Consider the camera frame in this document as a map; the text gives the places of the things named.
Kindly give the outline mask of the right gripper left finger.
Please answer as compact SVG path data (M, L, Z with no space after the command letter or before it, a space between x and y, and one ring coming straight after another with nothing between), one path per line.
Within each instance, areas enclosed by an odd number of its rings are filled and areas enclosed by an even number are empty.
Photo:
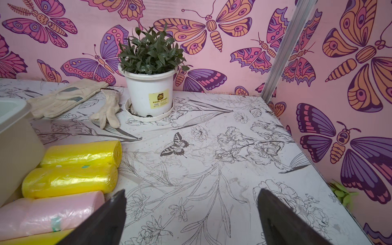
M118 191L59 245L119 245L126 221L125 190Z

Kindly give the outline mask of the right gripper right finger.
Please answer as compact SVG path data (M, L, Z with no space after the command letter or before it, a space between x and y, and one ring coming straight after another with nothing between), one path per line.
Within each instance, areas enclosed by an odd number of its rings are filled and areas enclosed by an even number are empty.
M267 245L329 245L271 191L261 189L257 208Z

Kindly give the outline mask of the pink bag roll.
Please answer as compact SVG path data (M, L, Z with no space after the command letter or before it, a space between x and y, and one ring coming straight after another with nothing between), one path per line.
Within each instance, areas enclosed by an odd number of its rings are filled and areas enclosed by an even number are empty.
M1 241L76 228L104 203L101 191L18 199L1 207Z

